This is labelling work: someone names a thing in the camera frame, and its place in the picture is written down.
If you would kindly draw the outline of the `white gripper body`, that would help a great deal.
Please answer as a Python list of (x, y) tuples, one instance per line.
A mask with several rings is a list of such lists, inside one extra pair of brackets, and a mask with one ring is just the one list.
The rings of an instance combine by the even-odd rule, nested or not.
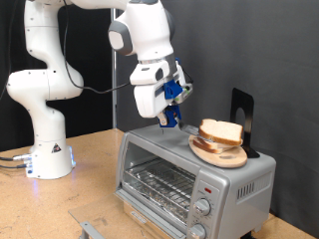
[(185, 81), (178, 61), (169, 71), (168, 61), (137, 64), (130, 76), (139, 114), (143, 118), (157, 117), (171, 104), (181, 104), (192, 94), (192, 83)]

